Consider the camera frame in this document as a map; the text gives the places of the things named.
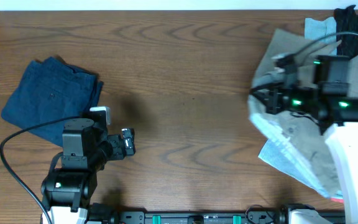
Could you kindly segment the khaki shorts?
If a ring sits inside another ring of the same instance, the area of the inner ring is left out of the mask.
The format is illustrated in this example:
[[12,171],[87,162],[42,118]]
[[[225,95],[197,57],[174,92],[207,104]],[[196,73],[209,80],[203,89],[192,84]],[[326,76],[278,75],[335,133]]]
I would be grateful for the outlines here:
[[[326,198],[341,198],[324,141],[331,125],[358,122],[358,33],[308,40],[276,30],[257,67],[249,118],[267,137],[260,158]],[[358,130],[351,131],[358,138]]]

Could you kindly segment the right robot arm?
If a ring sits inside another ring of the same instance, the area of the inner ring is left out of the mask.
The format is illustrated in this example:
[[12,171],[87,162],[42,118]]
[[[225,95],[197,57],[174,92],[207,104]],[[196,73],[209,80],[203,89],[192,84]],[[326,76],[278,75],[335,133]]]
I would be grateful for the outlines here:
[[350,59],[317,55],[307,66],[278,55],[256,71],[250,120],[304,183],[340,195],[346,223],[358,223],[358,95]]

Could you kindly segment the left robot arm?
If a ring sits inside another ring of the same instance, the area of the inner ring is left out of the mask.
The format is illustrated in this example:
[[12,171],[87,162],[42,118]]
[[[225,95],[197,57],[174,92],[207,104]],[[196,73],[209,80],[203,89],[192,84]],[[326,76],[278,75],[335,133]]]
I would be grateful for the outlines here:
[[135,131],[108,134],[106,122],[89,118],[67,121],[63,151],[51,163],[42,182],[42,223],[119,223],[113,208],[91,203],[98,185],[97,173],[109,161],[135,154]]

